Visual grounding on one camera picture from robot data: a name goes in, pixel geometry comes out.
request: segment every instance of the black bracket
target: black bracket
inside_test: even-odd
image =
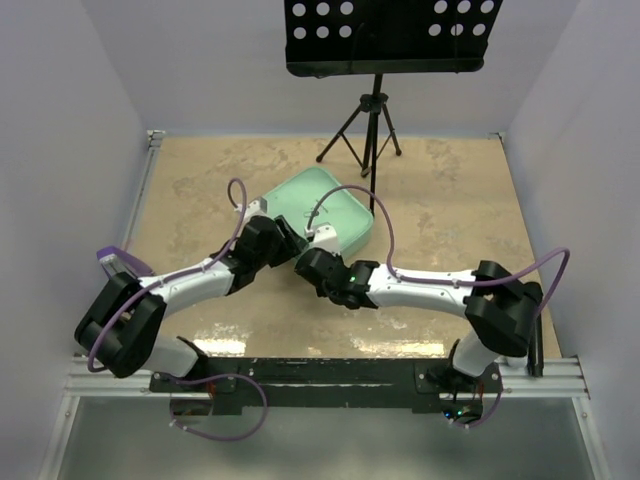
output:
[[[364,113],[381,113],[382,107],[389,100],[389,95],[386,93],[378,93],[377,95],[372,95],[370,93],[365,93],[360,96],[360,111]]]
[[[497,280],[510,273],[496,262],[483,260],[473,272],[477,280]],[[494,287],[476,287],[464,303],[465,316],[488,349],[508,357],[524,357],[542,299],[539,283],[513,280]]]
[[[91,350],[113,314],[140,289],[138,280],[128,273],[111,277],[76,328],[76,341]],[[107,333],[98,360],[118,378],[139,370],[151,355],[166,308],[160,296],[142,296]]]
[[[447,368],[448,359],[319,359],[319,358],[207,358],[199,360],[199,378],[239,373],[264,389],[269,405],[293,408],[403,408],[413,413],[441,413],[440,394],[451,393],[433,381],[429,372]],[[491,365],[477,379],[485,393],[502,390],[500,371]],[[473,393],[475,385],[457,393]],[[154,393],[200,392],[207,385],[176,385],[151,378]],[[477,409],[479,399],[464,400]],[[217,382],[213,415],[240,415],[244,407],[262,405],[254,387],[242,380]]]

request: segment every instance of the black mounting plate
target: black mounting plate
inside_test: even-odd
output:
[[[239,373],[251,377],[264,389],[272,407],[403,408],[413,413],[440,413],[440,394],[449,392],[431,382],[427,372],[448,364],[446,358],[211,357],[206,359],[204,371],[207,376]],[[502,390],[496,364],[490,365],[480,380],[485,393]],[[176,385],[167,379],[152,377],[149,390],[179,395],[206,393],[206,386]],[[247,382],[236,379],[216,382],[214,415],[239,415],[244,407],[261,405],[260,396]]]

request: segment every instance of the glass panel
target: glass panel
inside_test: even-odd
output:
[[[593,478],[569,399],[507,399],[471,431],[404,410],[272,409],[254,437],[224,444],[169,428],[168,413],[167,399],[83,399],[60,478]],[[240,433],[259,413],[198,425]]]

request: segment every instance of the tripod leg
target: tripod leg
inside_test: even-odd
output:
[[[400,145],[398,145],[398,138],[396,137],[396,129],[393,128],[393,123],[391,123],[391,115],[389,115],[389,109],[387,108],[387,104],[382,105],[382,113],[384,113],[384,118],[387,121],[387,126],[389,127],[389,134],[391,135],[391,140],[393,141],[393,146],[396,147],[396,155],[402,155],[402,150],[400,150]]]
[[[371,116],[371,129],[373,130],[373,135],[371,136],[371,183],[369,185],[369,190],[371,193],[376,193],[376,166],[378,164],[378,117],[379,113],[374,113]],[[373,197],[369,197],[369,210],[373,214],[373,210],[376,206],[376,202]]]
[[[347,119],[347,121],[340,128],[340,130],[338,130],[338,133],[336,133],[335,136],[329,142],[329,144],[326,147],[324,147],[324,150],[322,150],[322,153],[316,157],[316,162],[320,163],[324,158],[324,156],[327,154],[327,152],[331,150],[331,147],[333,147],[333,145],[338,141],[338,139],[344,135],[344,132],[347,130],[347,128],[349,128],[349,125],[351,125],[351,123],[356,119],[356,117],[360,113],[361,108],[362,108],[361,106],[358,106],[358,108],[355,109],[355,111]]]
[[[369,175],[371,169],[369,168],[369,158],[371,157],[371,143],[373,136],[378,136],[378,128],[373,129],[373,123],[376,114],[373,112],[369,112],[369,123],[367,124],[367,138],[364,141],[364,158],[362,159],[362,170],[360,171],[360,176],[362,178]]]

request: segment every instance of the purple object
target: purple object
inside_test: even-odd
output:
[[[96,252],[96,256],[98,257],[102,268],[109,276],[111,276],[109,270],[102,263],[102,259],[109,255],[115,255],[136,277],[149,277],[154,274],[153,269],[135,255],[131,255],[121,248],[110,245],[108,247],[101,248]]]

